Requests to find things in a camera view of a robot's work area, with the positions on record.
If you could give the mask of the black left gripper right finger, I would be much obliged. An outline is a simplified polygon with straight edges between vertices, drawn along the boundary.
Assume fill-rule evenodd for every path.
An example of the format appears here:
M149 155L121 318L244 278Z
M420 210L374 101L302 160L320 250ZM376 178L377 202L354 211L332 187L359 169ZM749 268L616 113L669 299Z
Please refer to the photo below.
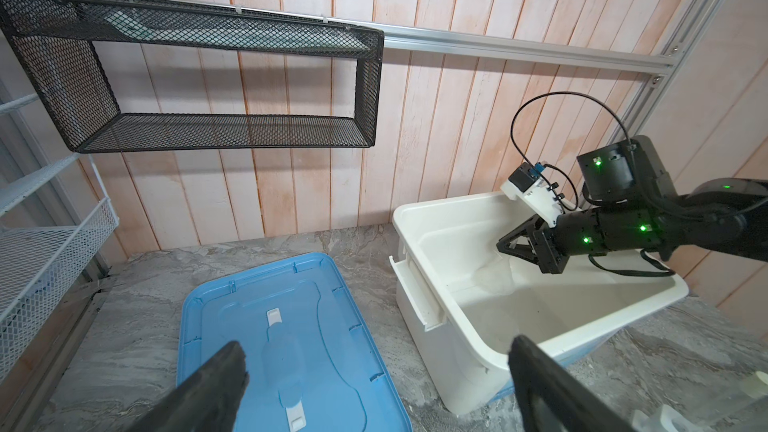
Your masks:
M632 429L528 337L514 338L508 366L526 431Z

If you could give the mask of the small clear glass beaker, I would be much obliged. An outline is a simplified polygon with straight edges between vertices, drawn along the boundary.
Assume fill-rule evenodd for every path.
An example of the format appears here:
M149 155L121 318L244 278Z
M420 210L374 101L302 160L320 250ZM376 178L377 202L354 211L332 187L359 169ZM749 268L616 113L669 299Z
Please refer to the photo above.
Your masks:
M500 259L480 267L472 276L472 302L484 302L511 295L516 289L514 272L508 259Z

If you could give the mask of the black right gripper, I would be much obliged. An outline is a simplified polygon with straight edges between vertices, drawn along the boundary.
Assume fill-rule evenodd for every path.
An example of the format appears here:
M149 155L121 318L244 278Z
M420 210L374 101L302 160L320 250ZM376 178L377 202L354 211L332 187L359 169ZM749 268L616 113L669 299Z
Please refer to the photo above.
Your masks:
M604 254L606 239L596 212L561 215L554 226L533 216L500 238L496 249L555 275L564 271L570 257Z

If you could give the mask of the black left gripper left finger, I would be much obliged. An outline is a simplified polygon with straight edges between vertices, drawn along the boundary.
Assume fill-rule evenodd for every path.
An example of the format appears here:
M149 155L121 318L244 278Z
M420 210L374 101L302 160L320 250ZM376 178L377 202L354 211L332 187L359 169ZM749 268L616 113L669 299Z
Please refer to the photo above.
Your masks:
M230 341L128 429L232 431L248 383L245 352Z

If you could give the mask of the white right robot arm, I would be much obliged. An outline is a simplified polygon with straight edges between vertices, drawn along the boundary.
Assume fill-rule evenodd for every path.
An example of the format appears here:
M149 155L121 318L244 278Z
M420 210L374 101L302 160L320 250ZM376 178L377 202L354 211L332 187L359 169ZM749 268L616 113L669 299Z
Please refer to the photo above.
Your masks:
M524 200L535 214L498 240L499 253L555 275L572 257L595 264L612 252L636 250L653 271L617 273L643 278L673 275L665 263L687 245L766 261L766 181L717 179L680 195L646 136L582 154L577 162L588 210L548 212L531 200L541 177L537 166L522 165L509 177L507 195Z

